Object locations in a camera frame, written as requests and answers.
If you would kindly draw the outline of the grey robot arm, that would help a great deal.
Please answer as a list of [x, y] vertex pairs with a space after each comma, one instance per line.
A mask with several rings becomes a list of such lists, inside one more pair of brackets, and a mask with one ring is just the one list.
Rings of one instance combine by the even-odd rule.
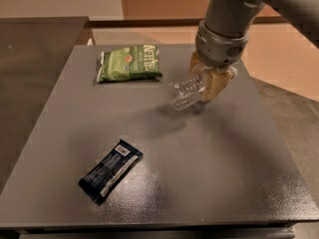
[[248, 29], [265, 6], [319, 47], [319, 0], [209, 0], [189, 69], [189, 75], [202, 82], [201, 101], [216, 98], [234, 78], [232, 65], [240, 60]]

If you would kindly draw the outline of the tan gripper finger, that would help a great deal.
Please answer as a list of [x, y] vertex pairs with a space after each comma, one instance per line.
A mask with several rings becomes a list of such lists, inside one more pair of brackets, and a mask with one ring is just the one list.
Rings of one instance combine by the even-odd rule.
[[200, 74], [204, 90], [200, 94], [202, 102], [209, 102], [215, 99], [235, 77], [235, 69], [205, 68]]
[[191, 54], [188, 74], [191, 78], [202, 78], [203, 80], [209, 77], [209, 67], [201, 61], [197, 52]]

